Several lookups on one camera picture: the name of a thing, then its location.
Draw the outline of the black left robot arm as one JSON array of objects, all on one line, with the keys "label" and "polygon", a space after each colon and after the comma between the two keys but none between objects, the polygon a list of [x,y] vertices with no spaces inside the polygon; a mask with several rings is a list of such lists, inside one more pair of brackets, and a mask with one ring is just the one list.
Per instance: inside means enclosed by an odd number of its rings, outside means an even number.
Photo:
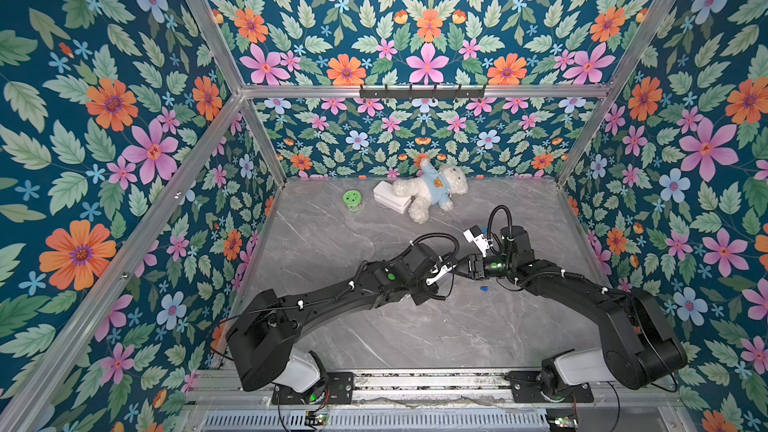
[{"label": "black left robot arm", "polygon": [[250,392],[269,383],[306,392],[324,380],[311,353],[295,354],[300,338],[345,315],[381,308],[410,297],[420,305],[436,294],[426,280],[451,263],[453,252],[439,255],[413,243],[399,255],[363,261],[352,277],[302,294],[279,297],[272,289],[257,294],[229,327],[226,342],[241,387]]}]

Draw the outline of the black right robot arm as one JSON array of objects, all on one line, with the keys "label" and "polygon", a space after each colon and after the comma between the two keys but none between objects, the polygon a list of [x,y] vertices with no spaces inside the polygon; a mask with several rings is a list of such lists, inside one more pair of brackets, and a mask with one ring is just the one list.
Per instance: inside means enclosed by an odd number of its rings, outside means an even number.
[{"label": "black right robot arm", "polygon": [[460,259],[455,274],[475,281],[503,279],[511,292],[555,301],[596,325],[598,348],[570,350],[542,361],[537,385],[545,397],[556,399],[592,382],[638,390],[674,378],[688,365],[682,343],[650,293],[606,287],[537,258],[520,226],[504,227],[494,240],[473,226],[464,237],[478,251]]}]

